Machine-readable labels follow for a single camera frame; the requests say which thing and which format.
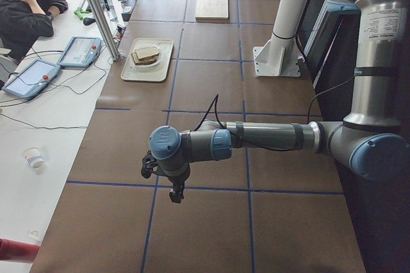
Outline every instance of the tablet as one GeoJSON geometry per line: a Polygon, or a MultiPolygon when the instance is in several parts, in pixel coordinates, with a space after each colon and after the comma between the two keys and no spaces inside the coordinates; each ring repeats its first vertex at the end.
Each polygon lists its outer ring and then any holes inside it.
{"type": "Polygon", "coordinates": [[[37,96],[60,72],[61,67],[45,60],[35,60],[2,88],[21,99],[37,96]]]}
{"type": "Polygon", "coordinates": [[[63,69],[86,69],[97,58],[100,48],[100,38],[72,37],[57,61],[57,65],[63,69]]]}

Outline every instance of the label sticker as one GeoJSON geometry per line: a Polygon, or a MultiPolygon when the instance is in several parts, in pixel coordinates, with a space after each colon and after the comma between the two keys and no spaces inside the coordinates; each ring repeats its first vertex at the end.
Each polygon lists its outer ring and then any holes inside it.
{"type": "Polygon", "coordinates": [[[401,8],[362,14],[359,43],[374,40],[396,40],[400,26],[401,8]]]}

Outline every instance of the red cylinder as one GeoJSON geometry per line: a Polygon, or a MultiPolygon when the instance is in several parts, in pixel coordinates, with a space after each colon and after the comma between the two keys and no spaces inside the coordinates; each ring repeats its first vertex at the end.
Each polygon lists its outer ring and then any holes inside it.
{"type": "Polygon", "coordinates": [[[0,260],[33,263],[40,246],[0,239],[0,260]]]}

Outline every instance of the white table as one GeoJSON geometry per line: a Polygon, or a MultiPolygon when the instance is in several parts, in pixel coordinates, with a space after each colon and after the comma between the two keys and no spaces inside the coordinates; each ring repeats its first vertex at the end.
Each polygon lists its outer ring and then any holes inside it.
{"type": "MultiPolygon", "coordinates": [[[[72,36],[101,37],[95,23],[84,26],[74,15],[80,0],[67,1],[69,10],[53,21],[54,37],[37,41],[33,46],[36,52],[64,50],[72,36]]],[[[110,26],[114,31],[117,24],[111,22],[110,26]]],[[[40,53],[40,56],[56,62],[60,54],[40,53]]],[[[35,58],[36,55],[26,58],[17,71],[35,58]]],[[[110,63],[110,54],[105,49],[96,62],[100,69],[91,66],[64,85],[82,92],[108,73],[110,63]]],[[[60,84],[78,73],[78,70],[63,70],[52,83],[60,84]]],[[[106,75],[82,95],[60,87],[30,102],[9,107],[4,106],[19,101],[0,102],[0,107],[4,115],[34,126],[87,126],[105,79],[106,75]]],[[[0,92],[0,101],[10,99],[14,97],[0,92]]],[[[45,235],[85,130],[34,129],[0,116],[0,238],[35,244],[36,240],[29,237],[30,232],[37,231],[40,238],[45,235]],[[30,147],[39,148],[44,155],[45,165],[39,169],[30,168],[21,155],[30,147]]],[[[26,273],[30,267],[31,264],[0,261],[0,272],[26,273]]]]}

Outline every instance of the chair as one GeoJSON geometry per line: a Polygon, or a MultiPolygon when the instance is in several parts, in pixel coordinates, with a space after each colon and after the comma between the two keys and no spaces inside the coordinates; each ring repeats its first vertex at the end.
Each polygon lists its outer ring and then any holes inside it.
{"type": "Polygon", "coordinates": [[[0,81],[6,83],[11,72],[19,65],[18,61],[7,56],[10,52],[8,49],[3,49],[4,45],[0,38],[0,81]]]}

